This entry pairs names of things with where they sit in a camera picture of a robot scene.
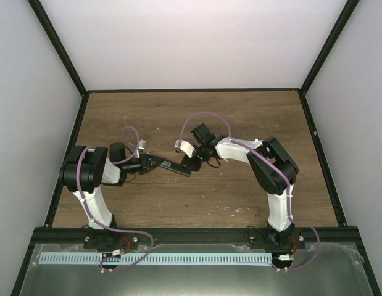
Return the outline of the black remote control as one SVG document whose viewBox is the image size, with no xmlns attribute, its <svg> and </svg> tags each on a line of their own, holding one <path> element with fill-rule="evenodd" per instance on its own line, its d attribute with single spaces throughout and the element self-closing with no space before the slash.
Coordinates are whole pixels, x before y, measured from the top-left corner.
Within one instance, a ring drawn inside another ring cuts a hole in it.
<svg viewBox="0 0 382 296">
<path fill-rule="evenodd" d="M 159 164 L 159 166 L 171 172 L 178 173 L 179 175 L 182 175 L 182 176 L 186 176 L 186 177 L 191 176 L 191 170 L 179 163 L 175 163 L 169 160 L 163 160 Z"/>
</svg>

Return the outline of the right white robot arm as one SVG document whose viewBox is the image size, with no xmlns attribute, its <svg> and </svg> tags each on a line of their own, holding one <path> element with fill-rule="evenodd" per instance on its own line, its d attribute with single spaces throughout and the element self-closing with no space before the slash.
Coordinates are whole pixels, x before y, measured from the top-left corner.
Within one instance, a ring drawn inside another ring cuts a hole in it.
<svg viewBox="0 0 382 296">
<path fill-rule="evenodd" d="M 249 164 L 268 196 L 268 243 L 276 249 L 284 247 L 294 231 L 291 202 L 299 169 L 280 142 L 274 137 L 263 141 L 240 140 L 229 135 L 216 137 L 203 123 L 191 130 L 191 134 L 196 145 L 176 140 L 175 150 L 185 154 L 181 164 L 191 171 L 199 171 L 201 164 L 212 158 Z"/>
</svg>

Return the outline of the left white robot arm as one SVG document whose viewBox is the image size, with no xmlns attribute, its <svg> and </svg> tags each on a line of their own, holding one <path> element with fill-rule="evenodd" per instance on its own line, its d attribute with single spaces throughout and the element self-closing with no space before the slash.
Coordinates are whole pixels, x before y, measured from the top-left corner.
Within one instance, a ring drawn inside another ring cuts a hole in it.
<svg viewBox="0 0 382 296">
<path fill-rule="evenodd" d="M 148 173 L 163 162 L 159 157 L 139 153 L 138 149 L 127 156 L 126 150 L 127 146 L 121 142 L 110 147 L 74 146 L 59 172 L 61 183 L 81 204 L 88 226 L 100 231 L 97 240 L 105 249 L 118 244 L 119 234 L 139 234 L 154 243 L 148 232 L 117 229 L 102 194 L 102 185 L 121 187 L 128 175 Z"/>
</svg>

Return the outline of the black aluminium front rail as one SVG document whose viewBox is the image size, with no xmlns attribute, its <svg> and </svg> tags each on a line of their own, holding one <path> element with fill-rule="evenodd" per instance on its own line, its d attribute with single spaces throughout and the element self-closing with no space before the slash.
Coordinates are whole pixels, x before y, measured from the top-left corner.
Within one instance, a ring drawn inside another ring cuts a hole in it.
<svg viewBox="0 0 382 296">
<path fill-rule="evenodd" d="M 309 228 L 296 228 L 280 245 L 274 244 L 265 228 L 146 228 L 152 235 L 154 244 L 249 244 L 253 249 L 283 248 L 289 245 L 291 237 L 303 237 L 299 245 L 317 240 Z M 353 226 L 317 228 L 321 242 L 361 241 L 359 230 Z M 150 244 L 150 238 L 143 234 L 122 234 L 91 228 L 35 228 L 30 244 L 43 243 L 81 243 L 90 249 L 109 249 L 119 245 L 126 237 L 136 247 L 138 244 Z"/>
</svg>

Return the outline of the left black frame post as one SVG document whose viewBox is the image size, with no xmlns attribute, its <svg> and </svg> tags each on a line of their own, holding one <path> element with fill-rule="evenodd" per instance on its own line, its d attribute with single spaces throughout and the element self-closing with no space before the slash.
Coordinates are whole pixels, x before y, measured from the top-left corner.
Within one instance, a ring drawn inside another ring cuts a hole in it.
<svg viewBox="0 0 382 296">
<path fill-rule="evenodd" d="M 65 67 L 67 73 L 69 74 L 69 77 L 73 81 L 76 89 L 80 93 L 81 96 L 85 96 L 87 93 L 87 90 L 82 83 L 82 80 L 77 73 L 77 70 L 72 63 L 62 41 L 59 38 L 59 35 L 56 32 L 56 29 L 54 28 L 54 25 L 52 24 L 47 12 L 45 11 L 41 1 L 39 0 L 28 0 L 28 3 L 34 12 L 36 18 L 38 19 L 40 25 L 42 26 L 46 36 L 50 40 L 53 48 L 55 49 L 57 55 L 59 56 L 63 66 Z"/>
</svg>

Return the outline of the black frame post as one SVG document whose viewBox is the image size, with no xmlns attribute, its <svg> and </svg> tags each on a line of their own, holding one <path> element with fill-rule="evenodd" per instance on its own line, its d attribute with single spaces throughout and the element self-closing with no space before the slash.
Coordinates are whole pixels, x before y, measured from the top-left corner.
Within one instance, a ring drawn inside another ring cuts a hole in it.
<svg viewBox="0 0 382 296">
<path fill-rule="evenodd" d="M 337 40 L 341 36 L 341 33 L 345 29 L 349 19 L 354 13 L 355 9 L 359 4 L 359 0 L 347 0 L 345 5 L 343 6 L 338 18 L 336 19 L 332 29 L 330 30 L 328 37 L 326 38 L 323 46 L 318 53 L 317 58 L 315 59 L 310 71 L 308 72 L 300 91 L 302 94 L 306 94 L 313 82 L 315 81 L 318 73 L 322 69 L 325 61 L 327 60 L 330 52 L 334 48 Z"/>
<path fill-rule="evenodd" d="M 54 28 L 54 25 L 52 24 L 47 12 L 45 11 L 41 1 L 39 0 L 28 0 L 28 3 L 34 12 L 36 18 L 38 19 L 40 25 L 42 26 L 46 36 L 50 40 L 53 48 L 55 49 L 57 55 L 59 56 L 63 66 L 65 67 L 67 73 L 69 74 L 69 77 L 73 81 L 76 89 L 80 93 L 81 96 L 85 96 L 87 93 L 87 90 L 82 83 L 82 80 L 77 73 L 77 70 L 72 63 L 62 41 L 59 38 L 59 35 L 56 32 L 56 29 Z"/>
</svg>

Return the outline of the right black frame post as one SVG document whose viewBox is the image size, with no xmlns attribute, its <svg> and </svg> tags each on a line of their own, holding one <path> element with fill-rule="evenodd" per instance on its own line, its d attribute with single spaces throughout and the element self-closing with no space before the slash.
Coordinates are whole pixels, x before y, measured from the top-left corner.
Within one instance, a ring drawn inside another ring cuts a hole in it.
<svg viewBox="0 0 382 296">
<path fill-rule="evenodd" d="M 317 58 L 315 59 L 310 71 L 308 72 L 300 91 L 302 94 L 306 94 L 313 82 L 315 81 L 318 73 L 322 69 L 325 61 L 327 60 L 330 52 L 334 48 L 337 40 L 341 36 L 341 33 L 345 29 L 349 19 L 354 13 L 355 9 L 359 4 L 359 0 L 347 0 L 345 5 L 343 6 L 338 18 L 336 19 L 332 29 L 330 30 L 328 37 L 326 38 L 323 46 L 318 53 Z"/>
</svg>

